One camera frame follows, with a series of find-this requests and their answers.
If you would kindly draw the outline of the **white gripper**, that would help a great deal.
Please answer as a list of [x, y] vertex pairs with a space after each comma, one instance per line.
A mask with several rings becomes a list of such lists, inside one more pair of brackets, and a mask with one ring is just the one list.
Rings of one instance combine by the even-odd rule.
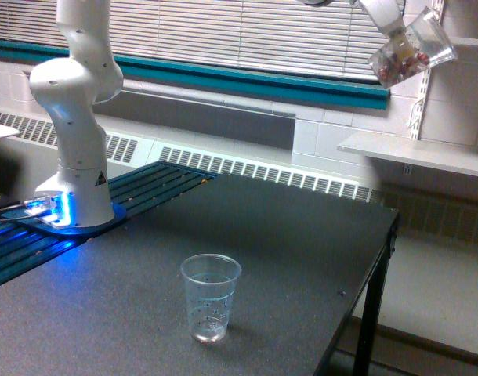
[[414, 55], [414, 46], [401, 30], [403, 18], [395, 0], [360, 0], [358, 3], [381, 33], [392, 33], [386, 44], [389, 60], [404, 61]]

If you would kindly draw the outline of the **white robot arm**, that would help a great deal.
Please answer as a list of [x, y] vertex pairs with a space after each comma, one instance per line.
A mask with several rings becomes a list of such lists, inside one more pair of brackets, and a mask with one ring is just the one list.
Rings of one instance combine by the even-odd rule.
[[30, 89], [57, 136], [57, 172], [27, 206], [55, 229], [102, 226], [114, 219], [107, 178], [106, 133], [93, 106], [117, 96], [123, 73], [110, 46], [109, 1], [59, 1], [56, 24], [69, 55], [47, 60], [30, 74]]

